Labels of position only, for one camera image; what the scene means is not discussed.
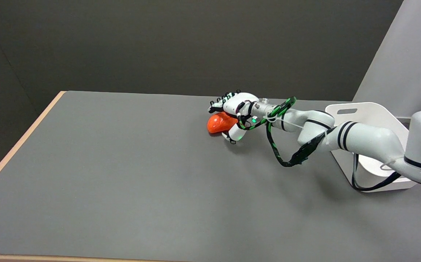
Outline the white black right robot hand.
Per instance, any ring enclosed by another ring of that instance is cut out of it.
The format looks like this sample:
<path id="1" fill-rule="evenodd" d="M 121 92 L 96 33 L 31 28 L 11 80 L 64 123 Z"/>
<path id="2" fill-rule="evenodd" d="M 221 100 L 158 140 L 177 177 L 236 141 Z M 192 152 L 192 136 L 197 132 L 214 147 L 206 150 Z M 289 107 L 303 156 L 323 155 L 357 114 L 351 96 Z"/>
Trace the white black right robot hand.
<path id="1" fill-rule="evenodd" d="M 245 133 L 254 128 L 257 124 L 257 117 L 252 116 L 252 107 L 259 99 L 247 92 L 228 92 L 224 96 L 217 97 L 215 101 L 210 101 L 208 112 L 224 112 L 231 118 L 236 119 L 229 130 L 222 131 L 222 136 L 231 144 L 240 141 Z"/>

